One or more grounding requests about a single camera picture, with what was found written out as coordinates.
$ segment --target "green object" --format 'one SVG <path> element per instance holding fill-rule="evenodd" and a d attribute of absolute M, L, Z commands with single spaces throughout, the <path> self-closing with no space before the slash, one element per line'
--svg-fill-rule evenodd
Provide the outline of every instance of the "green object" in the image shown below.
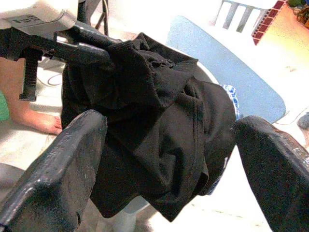
<path fill-rule="evenodd" d="M 3 93 L 0 91 L 0 121 L 4 121 L 10 118 L 10 112 L 8 104 Z"/>
<path fill-rule="evenodd" d="M 305 0 L 289 0 L 289 6 L 291 7 L 296 7 L 299 5 L 305 5 L 306 1 Z"/>

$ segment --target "white chair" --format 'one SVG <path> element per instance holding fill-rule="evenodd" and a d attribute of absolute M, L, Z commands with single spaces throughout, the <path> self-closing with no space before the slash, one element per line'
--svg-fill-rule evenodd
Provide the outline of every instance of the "white chair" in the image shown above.
<path fill-rule="evenodd" d="M 277 0 L 224 0 L 216 27 L 251 35 Z"/>

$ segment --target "black t-shirt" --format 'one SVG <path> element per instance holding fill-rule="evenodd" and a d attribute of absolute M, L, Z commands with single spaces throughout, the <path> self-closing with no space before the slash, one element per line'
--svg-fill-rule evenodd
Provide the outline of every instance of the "black t-shirt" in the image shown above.
<path fill-rule="evenodd" d="M 172 221 L 221 175 L 235 145 L 233 104 L 194 78 L 196 59 L 143 33 L 106 50 L 113 64 L 65 68 L 62 126 L 88 109 L 108 118 L 91 195 L 104 217 L 141 195 Z"/>

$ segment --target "person's leg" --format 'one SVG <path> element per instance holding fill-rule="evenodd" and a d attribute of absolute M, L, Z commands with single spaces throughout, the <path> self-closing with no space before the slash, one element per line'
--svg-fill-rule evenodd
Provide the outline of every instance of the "person's leg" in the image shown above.
<path fill-rule="evenodd" d="M 18 99 L 23 73 L 24 59 L 15 62 L 0 58 L 0 90 L 7 100 L 11 119 L 42 132 L 59 134 L 62 131 L 59 117 L 33 111 L 28 101 Z"/>

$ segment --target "white wall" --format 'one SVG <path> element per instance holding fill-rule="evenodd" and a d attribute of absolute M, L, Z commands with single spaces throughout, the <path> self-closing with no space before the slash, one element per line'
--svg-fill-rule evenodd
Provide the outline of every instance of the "white wall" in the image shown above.
<path fill-rule="evenodd" d="M 200 26 L 213 25 L 222 0 L 110 0 L 110 26 L 164 39 L 170 21 L 183 15 Z"/>

